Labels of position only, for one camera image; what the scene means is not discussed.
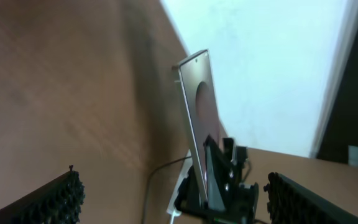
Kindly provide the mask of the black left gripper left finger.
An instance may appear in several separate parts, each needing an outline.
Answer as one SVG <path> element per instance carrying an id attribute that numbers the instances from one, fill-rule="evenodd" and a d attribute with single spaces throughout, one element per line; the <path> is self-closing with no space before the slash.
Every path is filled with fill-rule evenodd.
<path id="1" fill-rule="evenodd" d="M 78 223 L 85 199 L 79 172 L 70 170 L 0 209 L 0 223 Z"/>

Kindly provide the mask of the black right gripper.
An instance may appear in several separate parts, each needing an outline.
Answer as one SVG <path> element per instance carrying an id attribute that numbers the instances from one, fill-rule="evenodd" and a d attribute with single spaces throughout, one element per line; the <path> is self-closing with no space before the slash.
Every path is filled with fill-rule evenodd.
<path id="1" fill-rule="evenodd" d="M 224 138 L 223 145 L 220 150 L 211 136 L 204 142 L 208 201 L 200 200 L 195 170 L 190 167 L 174 205 L 205 223 L 253 223 L 259 186 L 244 183 L 247 175 L 242 170 L 250 167 L 247 148 L 235 145 L 233 138 Z"/>

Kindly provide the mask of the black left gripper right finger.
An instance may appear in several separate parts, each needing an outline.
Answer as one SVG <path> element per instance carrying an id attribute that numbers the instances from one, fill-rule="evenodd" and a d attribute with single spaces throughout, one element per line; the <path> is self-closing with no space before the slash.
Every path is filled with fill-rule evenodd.
<path id="1" fill-rule="evenodd" d="M 272 223 L 358 224 L 358 217 L 277 172 L 268 175 L 267 211 Z"/>

